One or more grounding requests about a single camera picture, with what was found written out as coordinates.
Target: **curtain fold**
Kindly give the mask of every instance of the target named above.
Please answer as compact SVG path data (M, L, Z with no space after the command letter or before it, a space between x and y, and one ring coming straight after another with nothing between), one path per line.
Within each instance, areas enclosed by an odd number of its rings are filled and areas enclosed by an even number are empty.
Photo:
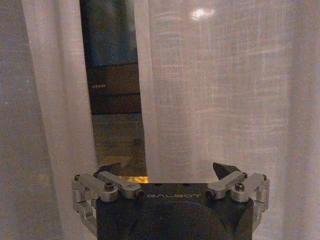
M265 173L270 207L255 239L319 238L318 10L135 1L150 181L212 182L212 162Z
M22 0L64 239L95 239L73 211L71 180L97 161L78 0Z

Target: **black plastic housing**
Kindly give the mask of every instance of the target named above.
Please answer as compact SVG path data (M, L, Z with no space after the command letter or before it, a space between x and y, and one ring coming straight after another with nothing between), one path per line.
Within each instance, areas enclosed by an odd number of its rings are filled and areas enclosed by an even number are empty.
M141 199L96 201L98 240L251 240L253 207L207 199L206 183L141 183Z

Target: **silver metal bracket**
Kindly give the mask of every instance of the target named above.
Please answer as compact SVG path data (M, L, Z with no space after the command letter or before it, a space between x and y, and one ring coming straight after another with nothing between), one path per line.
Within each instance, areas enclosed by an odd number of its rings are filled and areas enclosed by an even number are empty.
M126 199L137 199L142 197L144 194L140 184L126 181L108 171L102 171L95 176L101 181L113 183Z
M211 182L207 185L206 195L208 198L223 199L226 192L231 189L237 182L245 179L246 174L241 171L234 171L222 178L220 181Z
M250 177L247 174L234 171L220 181L207 185L206 196L213 199L222 199L230 190L232 200L245 203L251 198L253 205L253 231L261 223L262 214L269 208L270 180L266 175L254 173Z
M71 181L73 210L80 213L82 223L97 236L97 221L93 214L96 200L114 202L119 191L127 199L137 199L143 196L138 183L128 182L108 171L102 171L94 176L89 173L79 174Z

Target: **white sheer curtain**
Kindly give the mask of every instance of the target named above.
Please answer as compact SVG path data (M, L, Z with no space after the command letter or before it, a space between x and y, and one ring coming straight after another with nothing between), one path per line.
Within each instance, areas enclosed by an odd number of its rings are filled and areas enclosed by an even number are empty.
M317 0L136 0L152 182L215 180L212 162L265 173L257 240L319 239Z
M71 190L75 174L97 170L79 0L22 5L63 236L93 240L73 211Z

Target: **metal clamp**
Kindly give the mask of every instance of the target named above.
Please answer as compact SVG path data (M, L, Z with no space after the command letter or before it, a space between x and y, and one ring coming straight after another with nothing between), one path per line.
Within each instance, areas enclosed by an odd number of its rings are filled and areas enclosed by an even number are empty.
M246 173L234 171L220 181L209 183L205 195L207 198L223 199L226 196L226 192L230 190L235 183L243 181L246 177Z
M93 215L96 200L100 197L103 202L114 202L119 191L127 199L137 199L143 196L140 185L128 182L108 171L94 174L79 174L71 181L73 210L80 213L82 223L97 236L97 221Z
M126 181L108 171L97 173L95 177L101 181L113 183L126 199L138 199L144 195L140 184Z
M262 214L269 208L270 180L266 175L258 173L248 177L235 166L214 163L213 168L220 181L207 185L207 198L222 199L227 191L230 191L231 199L239 203L245 203L251 198L254 204L252 229L255 231L261 223Z

